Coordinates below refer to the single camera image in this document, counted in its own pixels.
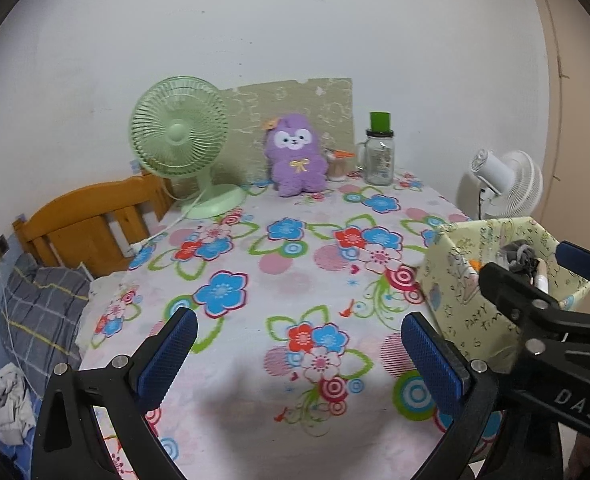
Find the toothpick holder orange lid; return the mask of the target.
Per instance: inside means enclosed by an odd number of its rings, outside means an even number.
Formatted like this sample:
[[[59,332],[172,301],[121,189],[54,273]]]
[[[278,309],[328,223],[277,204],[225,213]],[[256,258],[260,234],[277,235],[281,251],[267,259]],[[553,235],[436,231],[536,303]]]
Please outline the toothpick holder orange lid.
[[[327,180],[345,181],[355,154],[343,150],[325,150],[324,156],[327,160]]]

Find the green desk fan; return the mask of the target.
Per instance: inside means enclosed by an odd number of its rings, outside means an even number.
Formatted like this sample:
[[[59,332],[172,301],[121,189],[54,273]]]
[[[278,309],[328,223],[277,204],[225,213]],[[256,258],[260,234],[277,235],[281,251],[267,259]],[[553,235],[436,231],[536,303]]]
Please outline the green desk fan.
[[[187,219],[206,219],[241,206],[245,193],[211,176],[228,136],[225,102],[214,84],[173,76],[153,84],[129,119],[129,144],[142,168],[169,181],[195,179],[196,196],[179,198]]]

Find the beige door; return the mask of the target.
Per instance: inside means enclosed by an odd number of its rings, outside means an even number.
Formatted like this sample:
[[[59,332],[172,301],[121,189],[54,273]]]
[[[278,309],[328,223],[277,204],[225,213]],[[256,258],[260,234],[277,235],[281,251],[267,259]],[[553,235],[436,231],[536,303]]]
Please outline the beige door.
[[[536,218],[590,249],[590,15],[578,0],[536,0],[549,66],[544,195]]]

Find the yellow fabric storage box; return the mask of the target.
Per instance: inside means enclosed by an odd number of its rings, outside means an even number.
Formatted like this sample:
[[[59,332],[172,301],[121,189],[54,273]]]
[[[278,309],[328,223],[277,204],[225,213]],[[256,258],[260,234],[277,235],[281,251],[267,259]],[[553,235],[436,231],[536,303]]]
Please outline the yellow fabric storage box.
[[[564,310],[576,310],[590,282],[556,261],[558,241],[529,217],[446,223],[436,234],[417,271],[417,281],[444,338],[466,359],[481,359],[506,372],[517,356],[519,330],[479,291],[472,266],[498,263],[502,248],[523,240],[548,267],[549,294]]]

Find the green orange packet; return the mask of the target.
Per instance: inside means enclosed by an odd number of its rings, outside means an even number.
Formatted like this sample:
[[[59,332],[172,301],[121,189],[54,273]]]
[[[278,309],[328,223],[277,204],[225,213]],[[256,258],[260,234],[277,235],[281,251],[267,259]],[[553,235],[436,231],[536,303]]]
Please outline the green orange packet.
[[[481,268],[481,263],[478,260],[470,260],[470,266],[476,271],[478,272]]]

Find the floral tablecloth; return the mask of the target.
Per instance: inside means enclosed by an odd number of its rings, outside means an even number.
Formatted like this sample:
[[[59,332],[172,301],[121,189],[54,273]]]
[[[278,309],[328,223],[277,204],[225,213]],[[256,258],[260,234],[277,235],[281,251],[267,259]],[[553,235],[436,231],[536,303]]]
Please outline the floral tablecloth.
[[[82,364],[136,350],[180,308],[199,331],[147,419],[190,479],[408,479],[443,434],[400,339],[425,311],[427,246],[463,218],[413,174],[316,194],[251,184],[244,204],[172,221],[86,327]]]

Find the dark grey drawstring pouch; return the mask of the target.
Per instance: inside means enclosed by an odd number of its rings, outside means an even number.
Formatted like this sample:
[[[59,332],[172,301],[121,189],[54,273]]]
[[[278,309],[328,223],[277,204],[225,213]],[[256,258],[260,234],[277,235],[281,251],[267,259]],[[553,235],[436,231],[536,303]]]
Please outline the dark grey drawstring pouch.
[[[500,248],[498,263],[515,274],[532,275],[537,271],[539,259],[526,240],[514,240]]]

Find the crumpled white cloth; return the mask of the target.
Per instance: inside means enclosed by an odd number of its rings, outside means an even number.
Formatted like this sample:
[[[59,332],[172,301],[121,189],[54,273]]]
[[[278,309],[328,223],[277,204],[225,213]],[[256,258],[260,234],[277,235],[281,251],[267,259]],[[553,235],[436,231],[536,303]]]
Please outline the crumpled white cloth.
[[[0,442],[7,446],[22,445],[35,426],[30,389],[22,370],[8,363],[0,368]]]

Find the grey plaid pillow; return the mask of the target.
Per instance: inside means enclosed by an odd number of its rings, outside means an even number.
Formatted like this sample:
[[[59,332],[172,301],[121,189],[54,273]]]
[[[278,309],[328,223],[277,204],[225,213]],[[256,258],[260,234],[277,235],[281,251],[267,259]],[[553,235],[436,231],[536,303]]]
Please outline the grey plaid pillow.
[[[40,398],[56,365],[76,370],[82,362],[75,339],[89,287],[84,272],[41,266],[31,254],[12,266],[0,302],[0,340]]]

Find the glass jar green lid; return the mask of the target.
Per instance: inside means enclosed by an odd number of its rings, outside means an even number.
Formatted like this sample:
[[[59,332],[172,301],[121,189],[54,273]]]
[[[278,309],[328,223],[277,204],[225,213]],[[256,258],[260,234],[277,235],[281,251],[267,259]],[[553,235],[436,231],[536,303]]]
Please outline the glass jar green lid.
[[[391,113],[371,112],[365,140],[358,144],[358,168],[365,182],[376,186],[392,185],[395,169],[395,133]]]

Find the white standing fan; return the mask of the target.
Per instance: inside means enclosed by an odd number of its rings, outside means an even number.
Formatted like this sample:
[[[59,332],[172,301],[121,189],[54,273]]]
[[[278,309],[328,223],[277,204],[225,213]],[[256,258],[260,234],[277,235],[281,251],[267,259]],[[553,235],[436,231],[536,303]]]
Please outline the white standing fan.
[[[529,217],[542,195],[542,171],[530,155],[481,148],[462,176],[455,203],[472,219]]]

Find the purple plush toy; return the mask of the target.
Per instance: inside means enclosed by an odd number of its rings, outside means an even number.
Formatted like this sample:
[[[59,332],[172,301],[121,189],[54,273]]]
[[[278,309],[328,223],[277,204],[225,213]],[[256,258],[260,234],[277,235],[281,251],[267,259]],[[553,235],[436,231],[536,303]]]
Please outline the purple plush toy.
[[[327,160],[320,138],[302,114],[279,117],[265,136],[272,182],[281,197],[320,193],[327,187]]]

